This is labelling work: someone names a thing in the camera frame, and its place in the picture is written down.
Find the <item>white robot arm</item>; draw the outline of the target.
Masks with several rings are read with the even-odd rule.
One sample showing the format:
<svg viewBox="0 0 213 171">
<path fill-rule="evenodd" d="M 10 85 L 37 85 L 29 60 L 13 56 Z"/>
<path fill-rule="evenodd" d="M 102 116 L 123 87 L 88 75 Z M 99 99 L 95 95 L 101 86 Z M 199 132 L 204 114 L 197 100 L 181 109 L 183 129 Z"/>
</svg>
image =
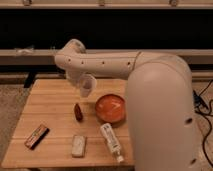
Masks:
<svg viewBox="0 0 213 171">
<path fill-rule="evenodd" d="M 127 81 L 135 171 L 199 171 L 192 74 L 182 58 L 147 51 L 88 54 L 72 39 L 54 60 L 74 85 L 85 73 Z"/>
</svg>

